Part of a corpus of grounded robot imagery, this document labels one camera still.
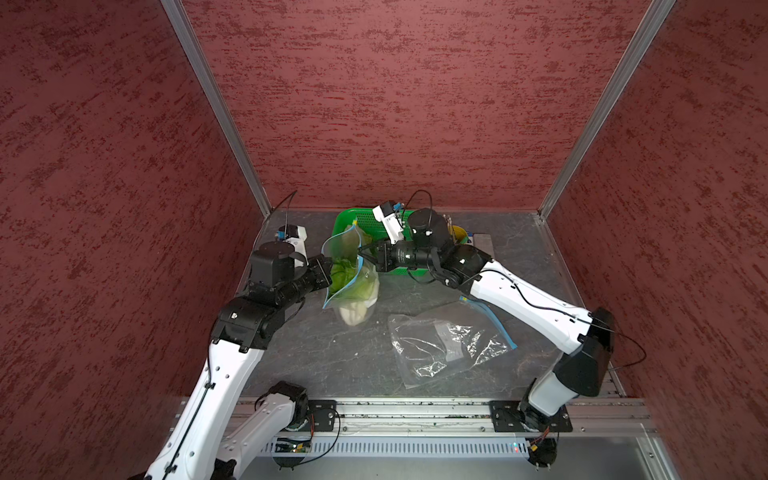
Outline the chinese cabbage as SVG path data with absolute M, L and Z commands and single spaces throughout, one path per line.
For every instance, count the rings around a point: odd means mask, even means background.
M 338 291 L 351 283 L 358 274 L 358 261 L 349 258 L 336 258 L 331 268 L 331 284 L 329 295 L 333 296 Z
M 352 224 L 343 232 L 343 244 L 349 248 L 359 248 L 370 242 L 368 235 L 357 224 Z
M 364 263 L 359 273 L 336 294 L 333 309 L 348 326 L 365 322 L 379 298 L 380 280 L 376 270 Z

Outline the clear zipper bag blue seal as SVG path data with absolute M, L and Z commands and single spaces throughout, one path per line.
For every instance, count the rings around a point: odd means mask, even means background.
M 371 238 L 356 224 L 329 237 L 321 253 L 332 261 L 331 285 L 324 309 L 333 310 L 347 326 L 355 327 L 372 315 L 379 298 L 380 280 L 375 266 L 359 254 Z

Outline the spare clear zipper bag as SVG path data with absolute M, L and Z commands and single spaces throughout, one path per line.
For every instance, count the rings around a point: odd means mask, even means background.
M 407 389 L 443 381 L 517 348 L 489 306 L 464 296 L 416 316 L 392 315 L 387 326 Z

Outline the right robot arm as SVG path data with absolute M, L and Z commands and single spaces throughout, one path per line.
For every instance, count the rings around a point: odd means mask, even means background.
M 506 311 L 560 350 L 559 360 L 519 403 L 528 430 L 546 431 L 570 400 L 600 393 L 614 351 L 609 311 L 588 311 L 524 281 L 475 245 L 457 241 L 447 220 L 431 208 L 407 214 L 402 205 L 385 202 L 372 215 L 386 236 L 358 252 L 377 271 L 426 270 L 441 284 Z

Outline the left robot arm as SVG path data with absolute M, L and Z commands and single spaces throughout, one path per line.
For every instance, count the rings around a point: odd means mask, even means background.
M 270 241 L 251 253 L 243 288 L 219 311 L 199 380 L 144 478 L 237 479 L 280 431 L 308 420 L 305 389 L 279 382 L 238 429 L 225 433 L 287 312 L 299 311 L 308 294 L 332 283 L 332 260 L 307 257 L 301 245 Z

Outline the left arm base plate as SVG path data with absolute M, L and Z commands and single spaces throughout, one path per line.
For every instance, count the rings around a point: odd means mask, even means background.
M 285 428 L 288 432 L 325 433 L 337 428 L 336 400 L 300 400 Z

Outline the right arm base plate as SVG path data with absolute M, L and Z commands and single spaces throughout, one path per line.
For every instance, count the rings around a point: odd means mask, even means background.
M 490 419 L 496 433 L 571 433 L 573 426 L 563 405 L 556 414 L 548 416 L 520 401 L 494 400 L 488 403 Z

